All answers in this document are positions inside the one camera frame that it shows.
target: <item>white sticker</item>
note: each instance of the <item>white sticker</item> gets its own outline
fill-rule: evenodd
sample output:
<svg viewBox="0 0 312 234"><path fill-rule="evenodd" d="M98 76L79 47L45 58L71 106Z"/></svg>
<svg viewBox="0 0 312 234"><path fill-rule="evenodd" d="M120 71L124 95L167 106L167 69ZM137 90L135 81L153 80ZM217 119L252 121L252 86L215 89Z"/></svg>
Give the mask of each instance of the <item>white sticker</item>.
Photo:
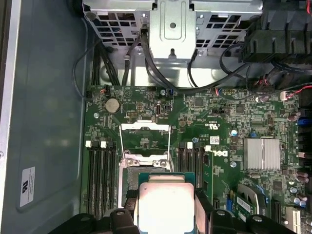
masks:
<svg viewBox="0 0 312 234"><path fill-rule="evenodd" d="M219 136L210 136L210 144L211 145L219 145L220 137Z"/></svg>
<svg viewBox="0 0 312 234"><path fill-rule="evenodd" d="M240 217L241 220L246 222L246 217L241 212L239 212L239 217Z"/></svg>
<svg viewBox="0 0 312 234"><path fill-rule="evenodd" d="M22 207L34 200L35 167L24 169L21 174L20 201Z"/></svg>
<svg viewBox="0 0 312 234"><path fill-rule="evenodd" d="M242 199L240 199L239 197L237 197L237 203L242 206L246 211L248 211L250 213L251 209L250 209L250 205L248 205L245 201L243 201Z"/></svg>

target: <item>mounting hole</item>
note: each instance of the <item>mounting hole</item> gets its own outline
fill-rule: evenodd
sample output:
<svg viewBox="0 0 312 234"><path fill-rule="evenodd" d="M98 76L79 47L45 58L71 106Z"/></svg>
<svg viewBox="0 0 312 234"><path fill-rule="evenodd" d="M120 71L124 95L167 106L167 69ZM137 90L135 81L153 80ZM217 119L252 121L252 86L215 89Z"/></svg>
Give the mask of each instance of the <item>mounting hole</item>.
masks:
<svg viewBox="0 0 312 234"><path fill-rule="evenodd" d="M123 215L125 212L124 211L117 211L116 214L117 215Z"/></svg>
<svg viewBox="0 0 312 234"><path fill-rule="evenodd" d="M170 27L171 27L171 28L176 28L176 24L175 24L175 23L171 23L171 24L170 24Z"/></svg>
<svg viewBox="0 0 312 234"><path fill-rule="evenodd" d="M81 219L81 221L87 221L87 220L89 220L90 218L89 217L83 217L82 219Z"/></svg>

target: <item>connector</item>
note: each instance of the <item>connector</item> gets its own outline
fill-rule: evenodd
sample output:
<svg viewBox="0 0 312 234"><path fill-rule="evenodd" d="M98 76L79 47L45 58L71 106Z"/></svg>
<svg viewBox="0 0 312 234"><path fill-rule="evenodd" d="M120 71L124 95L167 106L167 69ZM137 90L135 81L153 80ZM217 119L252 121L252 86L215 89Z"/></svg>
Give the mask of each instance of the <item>connector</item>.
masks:
<svg viewBox="0 0 312 234"><path fill-rule="evenodd" d="M286 219L289 224L286 227L297 234L301 234L301 214L294 207L286 207Z"/></svg>

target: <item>screw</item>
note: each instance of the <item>screw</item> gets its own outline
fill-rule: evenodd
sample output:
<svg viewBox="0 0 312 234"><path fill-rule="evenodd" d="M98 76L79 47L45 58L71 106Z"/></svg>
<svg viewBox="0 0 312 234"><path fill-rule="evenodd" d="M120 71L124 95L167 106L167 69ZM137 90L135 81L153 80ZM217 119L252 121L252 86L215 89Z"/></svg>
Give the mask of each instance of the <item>screw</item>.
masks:
<svg viewBox="0 0 312 234"><path fill-rule="evenodd" d="M198 142L198 138L194 137L194 138L192 139L192 142L193 142L193 143L197 143L197 142Z"/></svg>
<svg viewBox="0 0 312 234"><path fill-rule="evenodd" d="M254 216L253 220L256 221L256 222L262 222L262 218L259 217L259 216Z"/></svg>
<svg viewBox="0 0 312 234"><path fill-rule="evenodd" d="M86 17L91 20L91 21L94 21L96 18L97 18L97 15L92 13L92 12L87 12L86 13Z"/></svg>
<svg viewBox="0 0 312 234"><path fill-rule="evenodd" d="M165 95L166 95L166 90L162 89L162 90L160 91L160 95L165 96Z"/></svg>
<svg viewBox="0 0 312 234"><path fill-rule="evenodd" d="M127 159L126 164L127 166L131 166L133 164L132 159Z"/></svg>
<svg viewBox="0 0 312 234"><path fill-rule="evenodd" d="M167 162L165 160L161 160L160 161L160 166L161 167L166 167L167 166Z"/></svg>
<svg viewBox="0 0 312 234"><path fill-rule="evenodd" d="M225 212L224 211L217 211L216 212L218 215L220 215L220 216L224 216L225 215Z"/></svg>
<svg viewBox="0 0 312 234"><path fill-rule="evenodd" d="M234 162L234 161L232 161L232 162L230 163L230 166L234 168L234 167L236 167L236 166L237 166L237 163L236 163L236 162Z"/></svg>

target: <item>chipset heatsink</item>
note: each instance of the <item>chipset heatsink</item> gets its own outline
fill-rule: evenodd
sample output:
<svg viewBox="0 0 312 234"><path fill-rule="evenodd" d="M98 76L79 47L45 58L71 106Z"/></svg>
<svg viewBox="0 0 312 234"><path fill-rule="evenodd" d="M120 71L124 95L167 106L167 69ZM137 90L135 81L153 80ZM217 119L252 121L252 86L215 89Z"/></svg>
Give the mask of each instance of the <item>chipset heatsink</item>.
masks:
<svg viewBox="0 0 312 234"><path fill-rule="evenodd" d="M279 139L244 139L245 170L280 170Z"/></svg>

